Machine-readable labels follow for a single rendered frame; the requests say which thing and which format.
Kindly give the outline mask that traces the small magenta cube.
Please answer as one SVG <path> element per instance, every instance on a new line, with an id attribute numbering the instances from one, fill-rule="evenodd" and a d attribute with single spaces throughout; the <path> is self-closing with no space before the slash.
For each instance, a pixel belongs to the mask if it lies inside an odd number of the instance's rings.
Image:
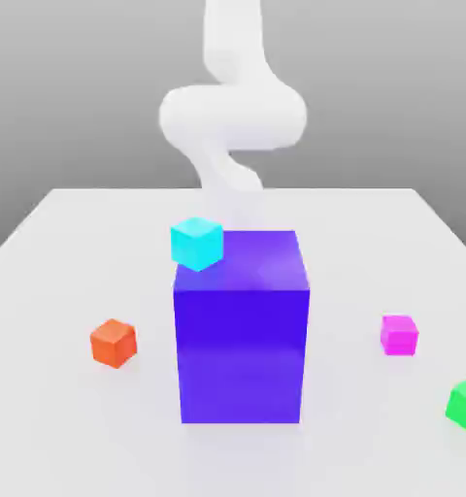
<path id="1" fill-rule="evenodd" d="M 413 356 L 416 353 L 418 330 L 408 315 L 384 315 L 381 344 L 383 351 L 392 356 Z"/>

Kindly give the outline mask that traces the small orange cube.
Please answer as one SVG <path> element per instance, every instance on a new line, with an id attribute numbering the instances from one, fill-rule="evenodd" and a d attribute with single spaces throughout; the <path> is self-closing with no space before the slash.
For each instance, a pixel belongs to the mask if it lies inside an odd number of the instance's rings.
<path id="1" fill-rule="evenodd" d="M 109 319 L 90 334 L 93 359 L 118 369 L 137 353 L 135 328 L 116 319 Z"/>

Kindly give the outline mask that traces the large purple box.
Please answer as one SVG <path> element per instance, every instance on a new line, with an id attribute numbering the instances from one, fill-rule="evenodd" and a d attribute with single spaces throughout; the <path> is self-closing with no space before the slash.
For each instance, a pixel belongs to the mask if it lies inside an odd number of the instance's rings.
<path id="1" fill-rule="evenodd" d="M 310 295 L 292 230 L 227 231 L 222 260 L 201 272 L 178 267 L 182 421 L 298 422 Z"/>

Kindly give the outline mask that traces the small cyan cube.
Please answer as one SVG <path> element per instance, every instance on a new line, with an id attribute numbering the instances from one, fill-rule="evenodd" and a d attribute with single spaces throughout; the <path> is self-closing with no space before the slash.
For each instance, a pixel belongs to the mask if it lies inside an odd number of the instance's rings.
<path id="1" fill-rule="evenodd" d="M 202 217 L 191 217 L 171 227 L 171 258 L 195 272 L 223 258 L 223 228 Z"/>

